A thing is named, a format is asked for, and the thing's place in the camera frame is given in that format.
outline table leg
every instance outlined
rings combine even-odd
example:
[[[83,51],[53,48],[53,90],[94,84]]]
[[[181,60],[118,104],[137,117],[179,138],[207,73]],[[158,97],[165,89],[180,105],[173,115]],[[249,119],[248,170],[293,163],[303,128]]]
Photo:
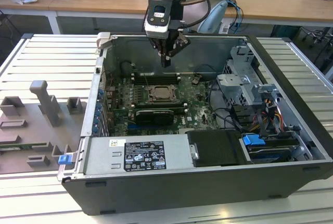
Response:
[[[96,17],[93,17],[92,20],[93,20],[94,30],[99,30]]]
[[[48,21],[50,23],[52,33],[53,34],[62,34],[62,30],[61,30],[60,25],[58,24],[58,21],[57,21],[56,13],[50,13],[49,15],[47,15],[47,18],[48,18]]]
[[[333,66],[329,69],[329,71],[325,75],[326,79],[328,81],[333,80]]]

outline blue clip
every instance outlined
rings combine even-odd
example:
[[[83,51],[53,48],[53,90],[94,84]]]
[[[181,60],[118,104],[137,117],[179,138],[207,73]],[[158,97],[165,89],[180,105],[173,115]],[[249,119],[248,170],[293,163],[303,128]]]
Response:
[[[265,145],[265,141],[258,134],[247,134],[243,138],[245,145]]]
[[[73,155],[60,155],[58,164],[59,165],[72,165]]]

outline gray 3d-printed part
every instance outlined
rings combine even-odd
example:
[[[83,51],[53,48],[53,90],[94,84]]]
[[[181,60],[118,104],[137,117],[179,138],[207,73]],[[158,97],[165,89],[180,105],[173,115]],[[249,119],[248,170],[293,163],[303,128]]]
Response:
[[[46,155],[30,155],[28,156],[27,163],[30,167],[40,167],[50,165],[50,160]]]
[[[54,110],[54,106],[46,91],[46,88],[46,81],[33,81],[29,90],[37,96],[52,127],[56,127],[59,125],[59,117],[57,112]]]
[[[52,103],[53,109],[55,110],[56,113],[58,113],[60,107],[59,107],[59,104],[58,104],[58,101],[57,101],[56,97],[54,95],[50,95],[49,97],[51,99],[51,103]],[[38,105],[38,107],[40,108],[42,114],[44,115],[45,112],[43,110],[43,107],[41,105]]]
[[[70,97],[67,100],[67,108],[70,115],[82,113],[82,103],[79,97]]]
[[[0,109],[6,116],[19,116],[16,110],[17,107],[24,107],[24,104],[18,96],[7,96],[0,104]]]
[[[51,142],[46,143],[45,145],[35,145],[31,147],[36,152],[49,152],[53,150]]]
[[[66,153],[72,153],[72,149],[70,148],[70,146],[68,144],[66,144],[65,151],[64,151],[64,154],[66,154]]]
[[[53,157],[53,159],[58,163],[60,155],[63,155],[63,152],[60,151],[60,149],[57,145],[54,145],[51,157]]]
[[[25,120],[6,120],[0,121],[0,129],[24,128],[27,126]]]
[[[21,137],[18,134],[0,136],[0,145],[19,143],[20,141]]]

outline desk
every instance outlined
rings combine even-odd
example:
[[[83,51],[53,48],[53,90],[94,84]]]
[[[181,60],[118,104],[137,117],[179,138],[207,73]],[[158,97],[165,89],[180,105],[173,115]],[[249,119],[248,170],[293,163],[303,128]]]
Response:
[[[244,11],[244,23],[333,27],[333,0],[237,0]],[[61,29],[57,17],[142,19],[147,0],[38,0],[34,4],[14,4],[0,0],[6,14],[46,16],[54,34]],[[226,18],[234,18],[228,8]]]

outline warning label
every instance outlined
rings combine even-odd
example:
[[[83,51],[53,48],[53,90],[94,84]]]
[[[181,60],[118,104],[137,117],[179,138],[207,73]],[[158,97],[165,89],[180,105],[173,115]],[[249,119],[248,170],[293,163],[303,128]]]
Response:
[[[126,172],[167,168],[163,142],[126,142],[124,160]]]

